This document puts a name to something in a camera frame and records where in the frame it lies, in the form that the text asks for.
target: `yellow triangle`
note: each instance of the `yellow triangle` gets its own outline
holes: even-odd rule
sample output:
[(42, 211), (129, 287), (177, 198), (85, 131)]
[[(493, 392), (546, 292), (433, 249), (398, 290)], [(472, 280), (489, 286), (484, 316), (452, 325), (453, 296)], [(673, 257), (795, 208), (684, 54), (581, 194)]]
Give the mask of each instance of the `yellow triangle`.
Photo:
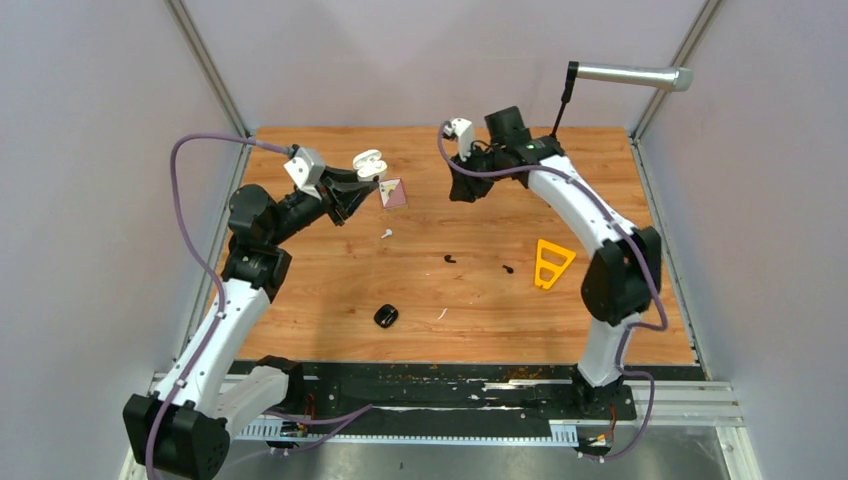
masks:
[[(556, 264), (549, 262), (547, 260), (542, 259), (542, 252), (544, 250), (548, 250), (549, 252), (555, 253), (559, 255), (563, 259), (562, 264)], [(554, 283), (562, 276), (562, 272), (571, 265), (571, 262), (574, 261), (574, 258), (577, 257), (577, 254), (572, 252), (571, 250), (560, 247), (555, 243), (551, 243), (547, 240), (539, 239), (539, 243), (536, 244), (536, 277), (534, 283), (537, 287), (541, 287), (542, 290), (549, 290)], [(553, 273), (553, 276), (550, 280), (542, 280), (542, 270), (548, 270)]]

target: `wooden table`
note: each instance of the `wooden table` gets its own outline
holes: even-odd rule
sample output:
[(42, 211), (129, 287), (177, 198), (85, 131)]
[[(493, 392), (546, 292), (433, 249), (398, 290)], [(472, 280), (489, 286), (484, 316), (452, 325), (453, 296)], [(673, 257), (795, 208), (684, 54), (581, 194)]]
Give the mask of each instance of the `wooden table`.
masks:
[[(589, 263), (566, 224), (518, 182), (501, 181), (474, 204), (448, 200), (450, 173), (436, 127), (262, 128), (276, 144), (316, 148), (328, 165), (350, 168), (371, 148), (401, 177), (408, 207), (384, 211), (379, 194), (343, 226), (324, 217), (282, 247), (293, 257), (273, 306), (256, 324), (240, 358), (267, 354), (304, 361), (575, 363), (590, 317), (579, 287)], [(560, 139), (578, 171), (636, 225), (651, 223), (626, 133), (565, 128)], [(539, 129), (535, 135), (546, 133)], [(477, 138), (488, 139), (480, 130)], [(274, 198), (292, 190), (284, 159), (254, 149), (245, 183)], [(381, 239), (390, 228), (394, 234)], [(549, 291), (533, 285), (536, 243), (544, 238), (578, 253)], [(446, 263), (450, 254), (456, 263)], [(508, 274), (502, 265), (515, 271)], [(662, 299), (671, 327), (638, 332), (627, 361), (691, 364), (666, 271)], [(383, 304), (400, 312), (388, 329), (374, 323)], [(442, 311), (447, 308), (443, 318)], [(657, 322), (651, 308), (647, 321)]]

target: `silver cylinder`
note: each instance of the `silver cylinder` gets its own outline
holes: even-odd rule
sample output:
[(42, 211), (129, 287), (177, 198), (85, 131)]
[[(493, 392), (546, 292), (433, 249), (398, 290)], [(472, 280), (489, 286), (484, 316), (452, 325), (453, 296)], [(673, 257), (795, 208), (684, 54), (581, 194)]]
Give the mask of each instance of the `silver cylinder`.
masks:
[(688, 90), (693, 76), (692, 70), (683, 67), (640, 68), (580, 62), (577, 68), (577, 78), (644, 85), (669, 92)]

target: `wooden tabletop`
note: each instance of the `wooden tabletop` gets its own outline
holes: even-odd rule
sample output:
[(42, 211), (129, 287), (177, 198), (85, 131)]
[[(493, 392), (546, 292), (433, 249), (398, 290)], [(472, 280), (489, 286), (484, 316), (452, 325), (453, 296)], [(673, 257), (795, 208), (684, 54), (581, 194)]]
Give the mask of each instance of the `wooden tabletop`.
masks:
[[(286, 241), (282, 248), (294, 260), (285, 284), (240, 358), (551, 364), (580, 359), (590, 323), (579, 293), (589, 264), (586, 252), (553, 210), (518, 182), (498, 182), (473, 204), (450, 202), (450, 173), (436, 148), (436, 131), (260, 129), (261, 140), (313, 147), (336, 167), (350, 168), (356, 154), (381, 150), (389, 164), (386, 178), (403, 179), (408, 207), (384, 211), (375, 193), (344, 226), (324, 217)], [(651, 224), (625, 131), (560, 132), (577, 170), (610, 206), (638, 226)], [(544, 133), (536, 130), (534, 136)], [(477, 138), (488, 135), (478, 130)], [(284, 160), (254, 149), (244, 183), (259, 184), (274, 198), (290, 193)], [(381, 239), (387, 228), (393, 235)], [(578, 254), (549, 291), (533, 284), (539, 238)], [(445, 255), (456, 263), (445, 262)], [(693, 362), (667, 271), (663, 275), (661, 296), (671, 327), (636, 333), (630, 363)], [(373, 320), (383, 304), (400, 312), (388, 329)], [(646, 319), (658, 321), (655, 308)]]

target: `white plastic part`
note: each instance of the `white plastic part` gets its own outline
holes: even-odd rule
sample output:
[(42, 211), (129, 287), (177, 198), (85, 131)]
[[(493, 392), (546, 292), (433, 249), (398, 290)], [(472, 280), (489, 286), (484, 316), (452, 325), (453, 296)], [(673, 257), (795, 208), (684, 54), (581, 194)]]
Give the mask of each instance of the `white plastic part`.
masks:
[[(621, 376), (618, 371), (618, 366), (615, 364), (615, 352), (618, 350), (618, 345), (621, 343), (621, 336), (624, 335), (624, 330), (627, 325), (640, 321), (642, 314), (634, 313), (625, 317), (620, 324), (613, 327), (606, 322), (602, 322), (596, 318), (592, 319), (592, 324), (589, 327), (589, 340), (586, 342), (586, 348), (583, 349), (583, 356), (577, 362), (577, 370), (583, 375), (583, 378), (593, 387), (602, 387), (609, 385)], [(630, 340), (627, 339), (627, 344), (622, 352), (622, 360), (627, 354), (627, 347)]]
[[(539, 163), (560, 170), (572, 177), (574, 181), (588, 186), (583, 177), (574, 169), (574, 165), (568, 157), (555, 155)], [(605, 241), (617, 242), (621, 240), (618, 233), (604, 220), (595, 204), (577, 187), (566, 183), (562, 177), (548, 172), (532, 171), (529, 175), (528, 186), (533, 193), (547, 202), (565, 220), (565, 223), (580, 240), (590, 257), (603, 246)], [(595, 192), (592, 187), (589, 187), (589, 189), (593, 193)], [(633, 223), (607, 205), (603, 199), (601, 199), (601, 203), (604, 208), (612, 212), (613, 219), (621, 225), (625, 232), (629, 233), (636, 228)]]
[(256, 367), (250, 375), (222, 393), (215, 418), (227, 419), (230, 438), (241, 432), (268, 407), (286, 398), (289, 376), (273, 367)]
[(353, 157), (353, 169), (360, 182), (379, 182), (386, 176), (389, 166), (381, 160), (379, 150), (366, 150)]
[[(233, 363), (233, 358), (235, 358), (241, 344), (247, 337), (247, 333), (271, 305), (264, 290), (250, 288), (250, 283), (245, 281), (226, 281), (224, 282), (224, 290), (227, 293), (227, 305), (225, 305), (224, 310), (226, 318), (218, 324), (212, 339), (192, 368), (191, 374), (186, 378), (187, 384), (177, 392), (173, 401), (174, 405), (179, 406), (185, 405), (188, 401), (194, 402), (195, 410), (212, 418), (215, 417), (218, 392), (224, 381), (224, 375), (227, 374), (227, 370)], [(218, 301), (220, 299), (216, 296), (215, 303)], [(212, 326), (216, 312), (217, 307), (213, 304), (191, 342), (180, 355), (180, 358), (177, 359), (177, 363), (171, 368), (168, 375), (156, 385), (160, 399), (163, 399), (167, 392), (171, 390), (171, 386), (182, 373), (181, 369), (185, 367), (188, 359), (200, 346), (200, 342), (206, 332), (209, 331), (209, 327)]]
[(294, 181), (298, 190), (321, 199), (321, 195), (315, 189), (315, 184), (324, 173), (324, 159), (312, 148), (300, 147), (294, 158), (286, 162), (283, 167)]
[(464, 118), (454, 118), (442, 133), (456, 140), (456, 151), (460, 160), (467, 160), (471, 155), (471, 144), (474, 142), (474, 124)]

